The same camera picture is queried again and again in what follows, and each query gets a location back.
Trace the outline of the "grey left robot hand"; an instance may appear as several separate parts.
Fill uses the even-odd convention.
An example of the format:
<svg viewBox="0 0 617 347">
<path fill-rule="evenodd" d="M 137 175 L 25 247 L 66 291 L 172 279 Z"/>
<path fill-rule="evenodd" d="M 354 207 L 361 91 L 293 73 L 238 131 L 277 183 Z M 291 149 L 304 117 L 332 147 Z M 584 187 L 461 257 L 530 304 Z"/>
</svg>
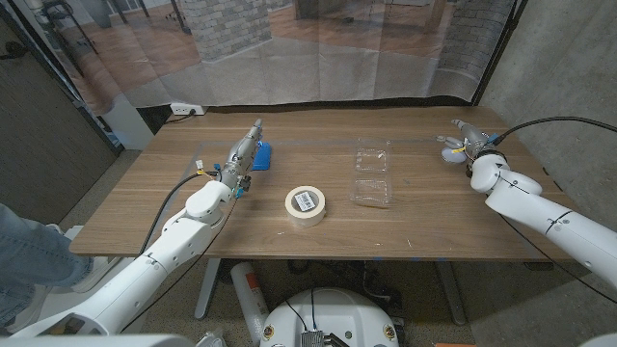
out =
<svg viewBox="0 0 617 347">
<path fill-rule="evenodd" d="M 249 132 L 229 151 L 228 159 L 219 174 L 219 181 L 232 191 L 252 168 L 261 137 L 262 119 L 257 119 Z"/>
</svg>

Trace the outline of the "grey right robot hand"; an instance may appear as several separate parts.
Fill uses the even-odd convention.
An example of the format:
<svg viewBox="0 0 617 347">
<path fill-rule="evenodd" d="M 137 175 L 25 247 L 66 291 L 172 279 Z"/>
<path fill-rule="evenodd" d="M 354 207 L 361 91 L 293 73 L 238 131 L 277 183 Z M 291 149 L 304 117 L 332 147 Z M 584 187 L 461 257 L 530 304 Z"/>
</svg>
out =
<svg viewBox="0 0 617 347">
<path fill-rule="evenodd" d="M 463 139 L 449 136 L 436 136 L 435 140 L 445 144 L 442 150 L 442 158 L 449 163 L 461 164 L 468 159 L 475 160 L 482 151 L 496 148 L 490 142 L 490 137 L 474 125 L 462 120 L 452 120 L 461 132 Z"/>
</svg>

